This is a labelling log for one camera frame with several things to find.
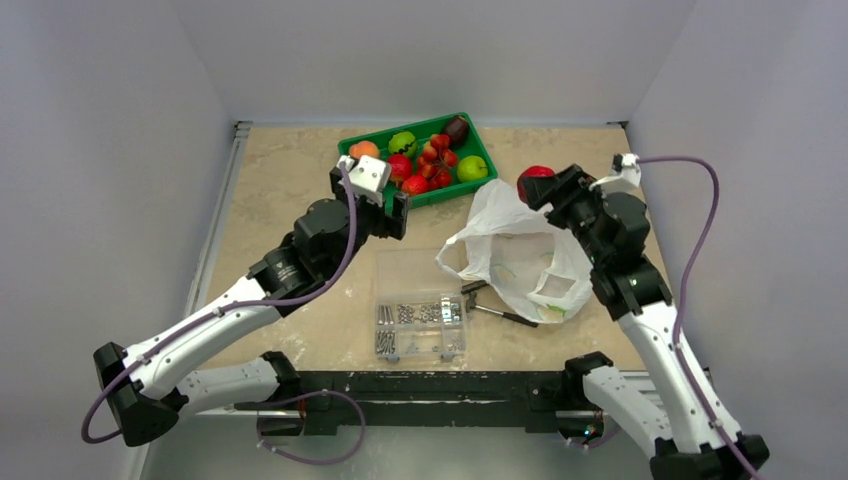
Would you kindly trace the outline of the fake green apple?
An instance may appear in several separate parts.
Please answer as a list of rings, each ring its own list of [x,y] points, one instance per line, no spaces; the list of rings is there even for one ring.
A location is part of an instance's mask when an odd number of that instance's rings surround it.
[[[457,164],[456,176],[461,183],[482,180],[489,176],[489,167],[483,157],[469,155]]]

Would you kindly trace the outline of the fake red apple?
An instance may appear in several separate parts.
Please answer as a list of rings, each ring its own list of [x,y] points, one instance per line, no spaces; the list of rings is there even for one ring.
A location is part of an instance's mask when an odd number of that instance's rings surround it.
[[[386,162],[391,167],[390,181],[397,186],[400,186],[414,173],[411,160],[403,154],[391,154]]]
[[[401,191],[410,197],[426,194],[430,190],[429,180],[422,175],[412,175],[405,179],[400,187]]]
[[[547,166],[533,165],[525,169],[516,181],[518,198],[526,205],[531,205],[544,190],[547,178],[556,172]]]

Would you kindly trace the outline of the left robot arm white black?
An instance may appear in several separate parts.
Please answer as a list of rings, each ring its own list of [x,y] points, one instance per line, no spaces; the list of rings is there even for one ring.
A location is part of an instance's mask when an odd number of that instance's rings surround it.
[[[119,437],[148,444],[180,419],[227,404],[297,399],[299,377],[281,353],[247,364],[203,370],[201,364],[247,334],[284,318],[336,283],[369,237],[405,236],[410,200],[397,192],[385,209],[366,196],[339,193],[309,206],[280,245],[224,294],[152,338],[93,353],[101,385],[81,436],[89,444]]]

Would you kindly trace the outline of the white plastic bag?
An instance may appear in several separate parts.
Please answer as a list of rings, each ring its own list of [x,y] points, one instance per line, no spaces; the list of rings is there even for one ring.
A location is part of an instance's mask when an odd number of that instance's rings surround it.
[[[566,322],[593,296],[591,264],[572,233],[550,225],[545,212],[492,180],[476,192],[465,227],[445,241],[435,262],[458,279],[486,282],[527,320]]]

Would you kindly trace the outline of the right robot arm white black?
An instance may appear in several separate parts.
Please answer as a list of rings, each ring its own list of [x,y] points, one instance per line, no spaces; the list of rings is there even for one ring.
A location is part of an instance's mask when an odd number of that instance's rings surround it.
[[[566,362],[564,399],[608,414],[643,450],[655,479],[755,479],[770,456],[718,398],[682,332],[683,303],[645,255],[647,206],[579,166],[524,173],[520,199],[569,231],[592,269],[594,295],[634,346],[661,403],[629,384],[599,352]]]

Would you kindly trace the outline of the fake red cherry bunch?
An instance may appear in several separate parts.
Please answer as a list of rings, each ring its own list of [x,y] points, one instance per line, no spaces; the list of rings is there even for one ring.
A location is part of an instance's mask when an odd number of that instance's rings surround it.
[[[450,146],[448,135],[433,134],[421,148],[416,159],[416,173],[425,178],[429,191],[446,188],[453,183],[452,171],[459,159]]]

